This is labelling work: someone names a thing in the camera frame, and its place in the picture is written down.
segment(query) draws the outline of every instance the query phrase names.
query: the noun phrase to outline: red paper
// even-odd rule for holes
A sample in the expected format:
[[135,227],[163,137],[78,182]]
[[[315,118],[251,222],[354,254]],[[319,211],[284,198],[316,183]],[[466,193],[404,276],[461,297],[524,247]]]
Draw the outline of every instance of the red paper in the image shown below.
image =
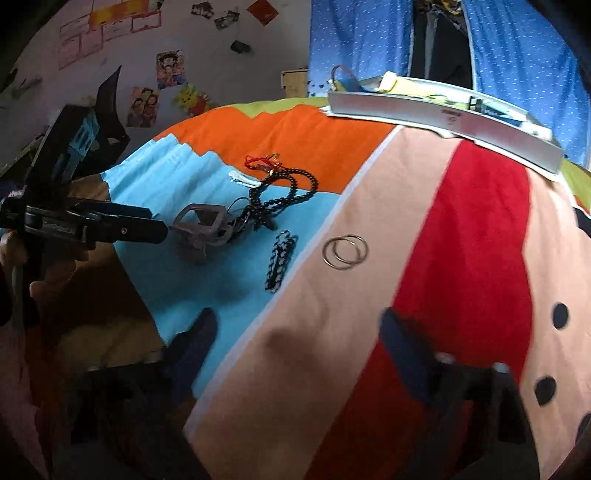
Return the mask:
[[267,0],[256,0],[247,10],[263,25],[267,25],[279,12]]

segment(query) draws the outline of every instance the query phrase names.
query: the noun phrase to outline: polka dot curtain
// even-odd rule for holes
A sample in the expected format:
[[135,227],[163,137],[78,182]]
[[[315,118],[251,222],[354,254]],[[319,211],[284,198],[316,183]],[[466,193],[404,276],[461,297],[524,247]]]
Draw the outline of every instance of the polka dot curtain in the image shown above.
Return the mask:
[[[589,95],[578,61],[552,25],[526,0],[463,0],[473,51],[474,90],[530,111],[551,128],[574,163],[586,165]],[[331,68],[360,78],[407,75],[412,0],[313,0],[310,96],[326,95]]]
[[412,0],[312,0],[309,95],[326,96],[335,65],[359,79],[407,75],[412,8]]
[[585,165],[589,95],[579,62],[554,27],[526,0],[463,0],[470,27],[475,90],[531,112],[551,128],[569,160]]

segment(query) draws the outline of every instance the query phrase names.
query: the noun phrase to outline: poster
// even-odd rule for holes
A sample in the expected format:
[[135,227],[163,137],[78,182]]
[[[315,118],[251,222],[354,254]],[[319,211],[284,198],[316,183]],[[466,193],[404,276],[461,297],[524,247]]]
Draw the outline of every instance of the poster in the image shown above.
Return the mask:
[[267,0],[256,0],[246,10],[264,26],[279,15],[279,12]]
[[165,51],[156,55],[156,80],[159,90],[187,83],[182,50]]
[[127,126],[150,128],[156,123],[158,92],[151,88],[134,87],[127,114]]

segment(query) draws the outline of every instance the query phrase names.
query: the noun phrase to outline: light blue fabric patch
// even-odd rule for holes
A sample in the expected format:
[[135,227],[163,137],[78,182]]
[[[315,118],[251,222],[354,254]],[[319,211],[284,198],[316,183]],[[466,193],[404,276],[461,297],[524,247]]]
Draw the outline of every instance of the light blue fabric patch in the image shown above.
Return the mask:
[[[229,206],[248,196],[248,189],[230,181],[234,170],[214,152],[200,157],[176,137],[150,141],[120,165],[104,172],[111,200],[149,208],[171,225],[189,203]],[[271,186],[262,199],[284,196],[286,187]],[[298,236],[292,259],[303,250],[332,210],[339,195],[317,193],[311,200],[288,207],[277,216],[280,230]],[[178,254],[173,231],[160,245],[116,242],[125,271],[152,314],[164,342],[184,332],[201,309],[217,314],[219,331],[193,391],[199,396],[222,359],[250,323],[271,300],[264,290],[269,259],[279,231],[261,228],[245,232],[235,241],[208,250],[207,263],[188,264]]]

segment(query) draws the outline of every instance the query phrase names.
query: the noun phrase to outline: orange fabric patch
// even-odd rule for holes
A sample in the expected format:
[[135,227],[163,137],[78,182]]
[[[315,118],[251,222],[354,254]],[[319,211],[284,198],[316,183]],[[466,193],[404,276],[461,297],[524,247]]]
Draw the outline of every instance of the orange fabric patch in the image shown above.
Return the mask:
[[174,134],[198,155],[214,151],[227,165],[259,179],[266,174],[245,168],[244,158],[279,153],[285,167],[314,174],[319,191],[341,193],[394,126],[330,118],[308,105],[255,118],[224,107],[176,124],[155,140]]

